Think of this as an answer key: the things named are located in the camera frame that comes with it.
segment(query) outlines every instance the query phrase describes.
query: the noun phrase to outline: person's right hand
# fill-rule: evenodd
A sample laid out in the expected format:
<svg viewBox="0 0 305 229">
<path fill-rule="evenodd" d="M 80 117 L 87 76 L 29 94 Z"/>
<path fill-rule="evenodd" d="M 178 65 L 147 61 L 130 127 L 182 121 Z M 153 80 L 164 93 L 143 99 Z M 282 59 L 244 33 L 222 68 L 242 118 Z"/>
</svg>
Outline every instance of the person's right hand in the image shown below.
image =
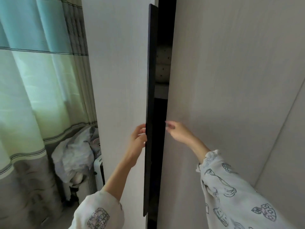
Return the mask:
<svg viewBox="0 0 305 229">
<path fill-rule="evenodd" d="M 166 121 L 166 123 L 168 124 L 165 128 L 166 131 L 168 131 L 176 141 L 190 145 L 190 143 L 196 138 L 183 123 L 176 121 Z"/>
</svg>

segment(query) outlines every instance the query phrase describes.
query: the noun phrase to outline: blue curtain section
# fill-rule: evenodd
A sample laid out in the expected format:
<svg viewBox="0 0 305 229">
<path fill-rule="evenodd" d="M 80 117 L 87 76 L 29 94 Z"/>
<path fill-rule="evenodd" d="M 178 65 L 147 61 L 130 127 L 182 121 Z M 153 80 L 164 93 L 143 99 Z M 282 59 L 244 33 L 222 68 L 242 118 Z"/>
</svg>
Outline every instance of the blue curtain section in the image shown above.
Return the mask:
<svg viewBox="0 0 305 229">
<path fill-rule="evenodd" d="M 0 0 L 0 49 L 88 55 L 82 7 L 66 0 Z"/>
</svg>

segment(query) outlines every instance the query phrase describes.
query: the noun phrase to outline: green curtain section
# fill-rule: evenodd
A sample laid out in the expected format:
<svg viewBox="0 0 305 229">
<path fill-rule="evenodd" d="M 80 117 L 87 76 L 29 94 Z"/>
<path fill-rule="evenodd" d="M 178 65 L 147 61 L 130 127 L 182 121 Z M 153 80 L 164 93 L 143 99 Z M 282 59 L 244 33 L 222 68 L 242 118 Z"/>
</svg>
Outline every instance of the green curtain section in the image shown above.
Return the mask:
<svg viewBox="0 0 305 229">
<path fill-rule="evenodd" d="M 45 145 L 96 123 L 81 0 L 0 0 L 0 76 L 0 228 L 36 228 L 62 211 Z"/>
</svg>

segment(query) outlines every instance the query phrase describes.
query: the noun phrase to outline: white cloth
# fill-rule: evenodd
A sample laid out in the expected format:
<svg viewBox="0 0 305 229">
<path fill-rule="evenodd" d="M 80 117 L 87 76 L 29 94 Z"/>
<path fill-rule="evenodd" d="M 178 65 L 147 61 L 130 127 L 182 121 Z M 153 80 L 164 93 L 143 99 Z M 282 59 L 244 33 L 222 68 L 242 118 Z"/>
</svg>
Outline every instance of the white cloth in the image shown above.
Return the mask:
<svg viewBox="0 0 305 229">
<path fill-rule="evenodd" d="M 281 213 L 220 156 L 208 152 L 197 172 L 206 200 L 209 229 L 292 229 Z"/>
<path fill-rule="evenodd" d="M 196 171 L 201 173 L 209 229 L 295 229 L 234 172 L 218 150 L 208 152 Z M 121 229 L 123 225 L 121 204 L 102 189 L 80 204 L 70 229 Z"/>
<path fill-rule="evenodd" d="M 69 229 L 121 229 L 123 225 L 122 205 L 102 189 L 82 201 Z"/>
</svg>

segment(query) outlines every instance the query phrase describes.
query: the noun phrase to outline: wardrobe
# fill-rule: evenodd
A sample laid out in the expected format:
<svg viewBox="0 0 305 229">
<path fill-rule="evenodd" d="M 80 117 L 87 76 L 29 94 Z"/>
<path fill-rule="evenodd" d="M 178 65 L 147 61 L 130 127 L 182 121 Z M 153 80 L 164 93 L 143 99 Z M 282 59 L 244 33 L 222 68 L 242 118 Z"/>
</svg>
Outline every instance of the wardrobe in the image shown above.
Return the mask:
<svg viewBox="0 0 305 229">
<path fill-rule="evenodd" d="M 153 123 L 156 115 L 185 123 L 304 228 L 305 0 L 174 2 L 172 45 L 162 45 L 152 23 L 162 19 L 151 15 L 162 0 L 82 0 L 106 180 L 132 128 L 147 122 L 151 130 L 122 196 L 124 228 L 153 228 L 149 220 L 158 229 L 208 228 L 198 162 Z M 147 194 L 156 188 L 152 207 Z"/>
</svg>

